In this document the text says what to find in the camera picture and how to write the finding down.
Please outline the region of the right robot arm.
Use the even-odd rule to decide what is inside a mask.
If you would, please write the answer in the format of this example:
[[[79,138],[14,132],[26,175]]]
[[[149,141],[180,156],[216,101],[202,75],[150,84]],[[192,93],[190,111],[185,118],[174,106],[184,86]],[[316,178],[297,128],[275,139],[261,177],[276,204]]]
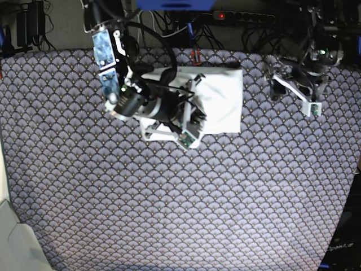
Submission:
[[[133,21],[140,9],[124,11],[121,2],[82,1],[83,27],[92,35],[95,61],[107,111],[119,119],[146,117],[183,134],[188,125],[200,129],[206,114],[193,101],[189,85],[174,87],[177,76],[175,53],[153,29]],[[161,42],[170,58],[170,67],[158,80],[143,76],[154,67],[137,61],[139,44],[129,28],[143,30]]]

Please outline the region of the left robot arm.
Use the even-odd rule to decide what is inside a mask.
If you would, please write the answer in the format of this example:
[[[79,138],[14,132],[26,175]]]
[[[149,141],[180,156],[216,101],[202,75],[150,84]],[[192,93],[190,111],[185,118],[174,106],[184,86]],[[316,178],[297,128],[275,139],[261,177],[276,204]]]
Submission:
[[[284,58],[289,73],[282,79],[298,84],[301,94],[315,102],[329,81],[327,72],[348,56],[357,56],[360,1],[273,1],[281,36],[298,47],[295,60]]]

